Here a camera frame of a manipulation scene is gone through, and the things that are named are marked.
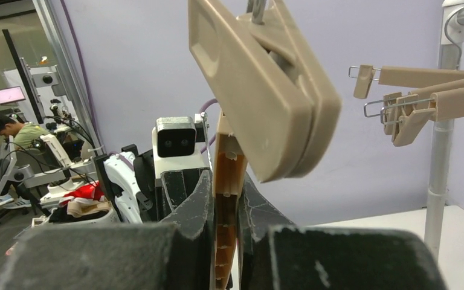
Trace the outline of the beige hanger of grey underwear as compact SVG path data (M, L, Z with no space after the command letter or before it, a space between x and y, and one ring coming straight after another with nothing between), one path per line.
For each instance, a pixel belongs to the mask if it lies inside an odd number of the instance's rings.
M221 107L212 194L213 289L225 289L247 168L260 182L301 178L330 145L341 97L283 1L188 2L189 49Z

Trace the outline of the empty beige clip hanger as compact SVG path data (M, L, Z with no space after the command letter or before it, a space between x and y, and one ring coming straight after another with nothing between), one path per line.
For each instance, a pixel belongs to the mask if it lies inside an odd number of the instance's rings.
M348 76L356 79L353 96L366 99L372 82L403 88L424 88L464 79L464 71L454 69L408 68L401 66L351 66Z

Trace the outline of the pink screen monitor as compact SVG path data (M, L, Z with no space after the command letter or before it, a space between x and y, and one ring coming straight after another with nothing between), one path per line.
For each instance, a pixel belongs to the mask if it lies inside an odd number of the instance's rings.
M20 86L0 89L0 105L8 105L24 100L26 100L26 97Z

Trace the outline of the metal clothes rack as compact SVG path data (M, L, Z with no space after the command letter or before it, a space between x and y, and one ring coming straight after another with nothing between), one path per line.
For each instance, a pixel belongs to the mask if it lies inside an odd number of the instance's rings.
M437 61L440 69L460 68L463 43L464 1L443 1ZM435 260L439 259L453 129L453 120L439 121L433 125L424 243Z

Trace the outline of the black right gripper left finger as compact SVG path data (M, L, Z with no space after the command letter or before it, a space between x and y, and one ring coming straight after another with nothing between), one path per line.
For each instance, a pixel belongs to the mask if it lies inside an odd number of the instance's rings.
M41 226L17 242L0 289L214 289L212 175L159 222Z

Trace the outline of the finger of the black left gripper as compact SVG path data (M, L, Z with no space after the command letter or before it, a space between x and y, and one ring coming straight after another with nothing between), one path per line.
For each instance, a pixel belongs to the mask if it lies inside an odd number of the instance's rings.
M210 178L209 168L194 168L165 171L160 177L160 219L168 217L182 207L181 213L188 219L212 218L209 209Z

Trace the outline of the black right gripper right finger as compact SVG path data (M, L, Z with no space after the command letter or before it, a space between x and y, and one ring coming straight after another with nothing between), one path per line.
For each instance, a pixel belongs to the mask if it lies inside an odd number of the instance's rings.
M299 227L246 177L239 199L240 289L445 289L421 239L405 230Z

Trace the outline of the white laundry basket in background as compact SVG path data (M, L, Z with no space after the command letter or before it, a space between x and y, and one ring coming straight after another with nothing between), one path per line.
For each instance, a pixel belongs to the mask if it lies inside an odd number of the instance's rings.
M89 225L119 223L120 218L104 194L91 199L82 196L64 196L48 214L34 217L31 228L47 225Z

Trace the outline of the person in green shirt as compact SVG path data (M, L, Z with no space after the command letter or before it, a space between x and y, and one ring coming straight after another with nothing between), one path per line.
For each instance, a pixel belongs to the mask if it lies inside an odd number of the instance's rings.
M38 124L20 123L6 115L0 115L0 137L5 139L13 137L13 142L18 149L28 149L32 146L34 140L49 134L50 132ZM27 197L23 197L19 193L17 195L18 198L14 199L9 193L1 194L0 206L10 210L31 207L31 202Z

